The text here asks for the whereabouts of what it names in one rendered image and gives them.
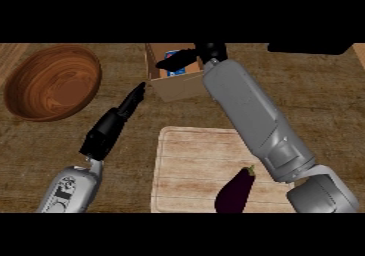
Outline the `blue and white can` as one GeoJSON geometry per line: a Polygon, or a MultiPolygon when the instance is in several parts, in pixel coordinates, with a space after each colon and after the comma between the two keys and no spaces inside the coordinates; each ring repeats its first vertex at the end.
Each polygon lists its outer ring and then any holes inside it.
{"type": "MultiPolygon", "coordinates": [[[[168,51],[168,52],[165,53],[165,59],[168,59],[171,56],[174,56],[178,51],[180,51],[180,50],[171,50],[171,51],[168,51]]],[[[183,75],[183,74],[186,74],[186,73],[187,73],[186,67],[181,68],[181,69],[177,70],[177,71],[169,71],[169,70],[168,70],[168,77],[172,77],[172,76],[177,76],[177,75],[183,75]]]]}

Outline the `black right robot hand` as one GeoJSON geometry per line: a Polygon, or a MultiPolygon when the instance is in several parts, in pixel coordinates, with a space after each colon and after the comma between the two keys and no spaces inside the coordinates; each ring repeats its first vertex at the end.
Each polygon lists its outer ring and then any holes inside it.
{"type": "Polygon", "coordinates": [[[224,42],[196,43],[194,46],[194,49],[183,49],[169,58],[159,61],[156,67],[175,72],[193,64],[197,59],[202,59],[203,63],[208,63],[212,59],[220,62],[228,59],[224,42]]]}

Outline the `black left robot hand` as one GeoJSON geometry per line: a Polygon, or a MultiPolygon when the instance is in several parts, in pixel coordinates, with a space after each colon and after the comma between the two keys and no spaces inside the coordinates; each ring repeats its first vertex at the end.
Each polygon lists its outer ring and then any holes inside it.
{"type": "Polygon", "coordinates": [[[113,107],[91,131],[87,134],[85,142],[79,152],[97,161],[103,161],[115,147],[125,124],[144,100],[146,83],[141,83],[127,96],[122,104],[113,107]]]}

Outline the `brown wooden bowl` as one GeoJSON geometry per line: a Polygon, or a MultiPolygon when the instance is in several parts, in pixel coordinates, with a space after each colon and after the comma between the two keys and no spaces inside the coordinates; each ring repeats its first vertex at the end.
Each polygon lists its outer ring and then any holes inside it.
{"type": "Polygon", "coordinates": [[[5,84],[8,111],[34,122],[73,116],[100,89],[103,69],[91,49],[63,44],[35,52],[13,71],[5,84]]]}

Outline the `dark purple eggplant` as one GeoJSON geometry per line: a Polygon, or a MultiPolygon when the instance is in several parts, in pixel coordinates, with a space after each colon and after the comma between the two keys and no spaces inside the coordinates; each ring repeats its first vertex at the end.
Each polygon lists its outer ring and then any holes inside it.
{"type": "Polygon", "coordinates": [[[245,211],[255,179],[255,167],[245,167],[218,193],[215,199],[218,213],[242,213],[245,211]]]}

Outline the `pale wooden cutting board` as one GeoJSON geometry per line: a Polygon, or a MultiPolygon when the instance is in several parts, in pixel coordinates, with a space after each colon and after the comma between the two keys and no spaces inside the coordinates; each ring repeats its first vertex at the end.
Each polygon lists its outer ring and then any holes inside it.
{"type": "Polygon", "coordinates": [[[215,213],[217,195],[243,167],[256,180],[246,213],[293,213],[287,192],[252,155],[234,129],[168,126],[159,135],[152,192],[153,213],[215,213]]]}

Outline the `brown cardboard box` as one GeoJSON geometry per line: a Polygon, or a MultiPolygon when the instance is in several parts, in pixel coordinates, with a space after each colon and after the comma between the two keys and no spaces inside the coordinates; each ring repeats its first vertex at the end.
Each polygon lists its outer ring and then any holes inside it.
{"type": "Polygon", "coordinates": [[[165,102],[208,96],[203,86],[203,63],[197,60],[186,67],[186,73],[169,76],[168,71],[159,69],[156,64],[165,59],[169,51],[193,49],[193,43],[147,43],[146,62],[150,84],[165,102]]]}

